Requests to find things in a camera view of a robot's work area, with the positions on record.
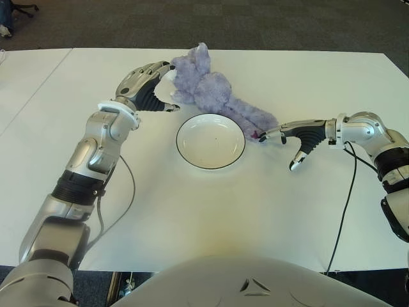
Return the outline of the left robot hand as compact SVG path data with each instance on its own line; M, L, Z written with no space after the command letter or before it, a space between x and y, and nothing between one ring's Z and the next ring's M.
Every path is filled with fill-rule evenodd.
M175 66L167 61L148 63L133 69L118 85L113 101L125 104L134 111L179 111L180 107L161 101L155 95L155 88Z

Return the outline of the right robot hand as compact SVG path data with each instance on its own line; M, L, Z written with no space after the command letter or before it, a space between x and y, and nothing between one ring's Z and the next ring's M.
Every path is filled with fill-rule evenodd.
M300 148L289 164L289 170L294 171L323 140L335 139L336 119L302 120L283 123L274 129L261 133L258 139L262 143L276 137L281 138L283 145L286 144L287 139L290 137L300 140Z

